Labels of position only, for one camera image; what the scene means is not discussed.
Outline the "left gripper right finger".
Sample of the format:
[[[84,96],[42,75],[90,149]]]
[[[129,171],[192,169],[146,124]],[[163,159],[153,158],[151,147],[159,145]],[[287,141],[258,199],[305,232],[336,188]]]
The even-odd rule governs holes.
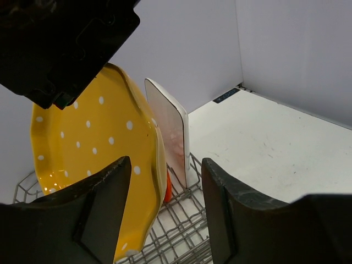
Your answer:
[[[210,158],[202,160],[201,177],[214,263],[351,263],[351,195],[286,203]]]

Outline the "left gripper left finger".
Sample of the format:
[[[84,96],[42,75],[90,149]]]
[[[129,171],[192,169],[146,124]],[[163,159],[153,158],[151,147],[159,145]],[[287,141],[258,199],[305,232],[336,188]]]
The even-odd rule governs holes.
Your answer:
[[[130,178],[124,156],[33,202],[1,204],[1,263],[113,263]]]

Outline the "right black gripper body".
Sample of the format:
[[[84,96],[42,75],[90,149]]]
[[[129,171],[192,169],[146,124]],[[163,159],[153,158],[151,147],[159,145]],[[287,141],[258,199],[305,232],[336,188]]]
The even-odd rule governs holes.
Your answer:
[[[41,108],[82,94],[140,24],[137,1],[1,1],[1,84]]]

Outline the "orange round plate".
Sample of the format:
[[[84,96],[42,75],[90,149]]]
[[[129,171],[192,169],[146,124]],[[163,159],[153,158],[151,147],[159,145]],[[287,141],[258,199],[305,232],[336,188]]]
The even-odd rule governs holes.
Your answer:
[[[164,203],[170,202],[171,199],[172,199],[172,181],[171,181],[170,173],[169,171],[167,171],[167,188],[164,196]]]

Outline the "yellow dotted scalloped plate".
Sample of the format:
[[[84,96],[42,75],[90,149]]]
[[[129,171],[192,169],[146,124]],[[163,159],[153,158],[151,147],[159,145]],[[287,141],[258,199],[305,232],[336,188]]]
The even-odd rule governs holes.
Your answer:
[[[32,109],[31,145],[45,195],[68,187],[118,158],[131,161],[131,180],[115,250],[140,250],[164,202],[167,163],[159,126],[128,74],[106,64],[65,109]]]

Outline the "white rectangular plate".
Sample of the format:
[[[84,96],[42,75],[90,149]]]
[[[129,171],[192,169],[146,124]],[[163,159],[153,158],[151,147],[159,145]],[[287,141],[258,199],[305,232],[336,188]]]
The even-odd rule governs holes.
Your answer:
[[[189,186],[189,117],[185,108],[160,84],[146,78],[145,91],[158,124],[166,152],[166,161],[182,187]]]

